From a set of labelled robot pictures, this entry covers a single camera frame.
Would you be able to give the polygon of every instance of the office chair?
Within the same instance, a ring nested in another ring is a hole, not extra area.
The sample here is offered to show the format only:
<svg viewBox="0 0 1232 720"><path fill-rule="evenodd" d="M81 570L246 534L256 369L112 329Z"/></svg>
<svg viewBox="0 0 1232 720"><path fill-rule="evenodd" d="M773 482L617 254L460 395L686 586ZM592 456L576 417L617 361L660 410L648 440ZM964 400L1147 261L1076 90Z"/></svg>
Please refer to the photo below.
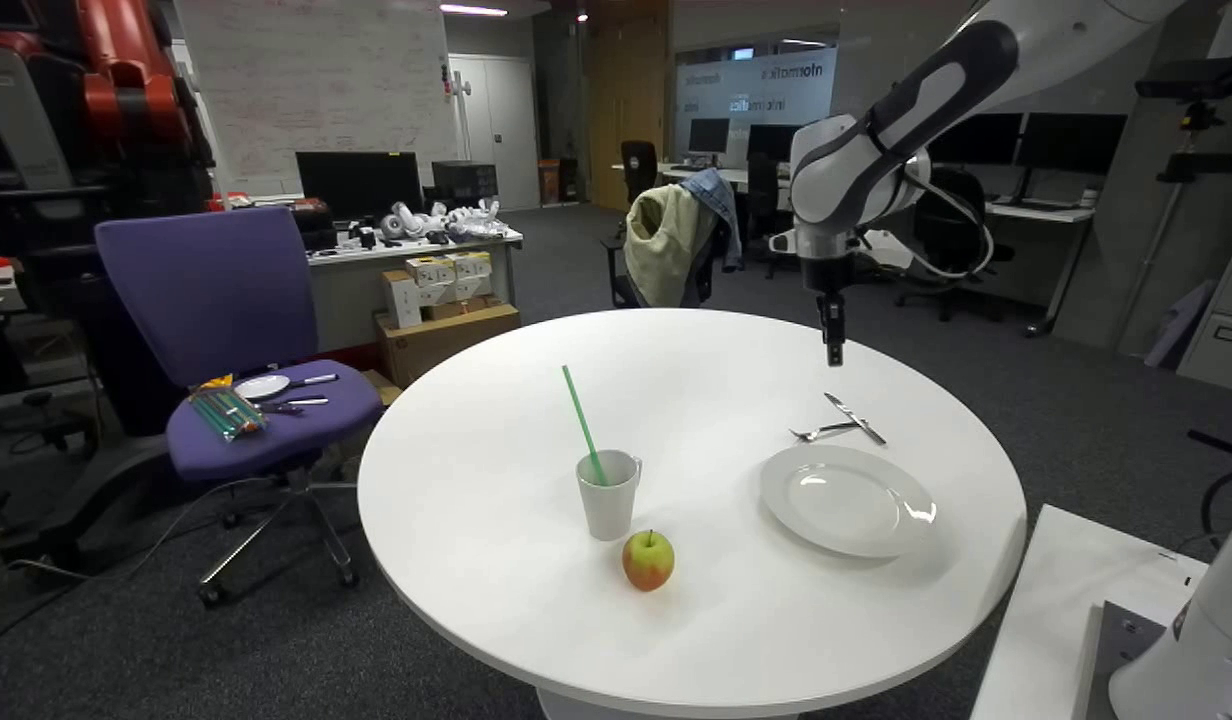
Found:
<svg viewBox="0 0 1232 720"><path fill-rule="evenodd" d="M623 142L619 145L619 166L623 166L623 195L627 195L627 203L637 195L646 195L648 190L658 190L658 179L660 179L660 171L658 171L658 145Z"/></svg>
<svg viewBox="0 0 1232 720"><path fill-rule="evenodd" d="M325 395L330 404L302 417L269 411L261 437L225 444L181 400L169 420L169 456L185 483L207 490L242 478L291 482L336 440L352 440L382 417L373 383L336 361L308 361L318 354L318 314L304 245L291 213L217 213L217 218L154 218L109 220L97 227L104 273L134 314L144 346L159 369L195 390L207 378L280 372L291 382L284 395ZM341 543L333 521L318 505L318 492L352 483L284 483L278 514L256 524L219 564L202 578L202 601L212 609L230 601L219 578L291 510L308 505L325 527L325 548L345 586L355 582L355 564Z"/></svg>
<svg viewBox="0 0 1232 720"><path fill-rule="evenodd" d="M753 151L749 156L749 220L746 235L749 250L769 261L769 281L776 275L781 258L769 254L769 235L789 234L789 213L781 213L781 177L776 177L776 156Z"/></svg>
<svg viewBox="0 0 1232 720"><path fill-rule="evenodd" d="M964 273L983 254L983 190L971 171L961 169L932 169L932 183L946 190L952 201L971 207L975 226L947 207L936 191L920 195L911 207L911 235L926 245L926 258L946 273ZM969 281L928 281L926 290L906 290L896 303L906 308L911 295L932 295L940 322L952 322L958 308L981 314L1001 322L1005 303L981 291L969 291Z"/></svg>
<svg viewBox="0 0 1232 720"><path fill-rule="evenodd" d="M627 203L619 235L610 245L610 286L614 308L695 308L714 295L714 263L727 250L727 226L721 226L693 191L679 183L652 190ZM679 273L679 290L642 286L627 270L632 258L642 263L671 263Z"/></svg>

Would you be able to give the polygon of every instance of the white plate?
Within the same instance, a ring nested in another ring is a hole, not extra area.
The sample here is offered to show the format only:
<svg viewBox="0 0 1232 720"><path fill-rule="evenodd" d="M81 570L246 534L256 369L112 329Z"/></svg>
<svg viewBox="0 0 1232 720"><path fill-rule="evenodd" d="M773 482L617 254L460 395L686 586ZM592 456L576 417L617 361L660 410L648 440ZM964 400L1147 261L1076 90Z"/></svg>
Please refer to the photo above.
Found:
<svg viewBox="0 0 1232 720"><path fill-rule="evenodd" d="M264 400L264 395L284 393L287 383L291 383L291 378L248 378L248 382L235 383L235 393L246 400Z"/></svg>
<svg viewBox="0 0 1232 720"><path fill-rule="evenodd" d="M936 524L936 500L906 467L835 444L798 444L759 471L765 510L839 556L902 556Z"/></svg>

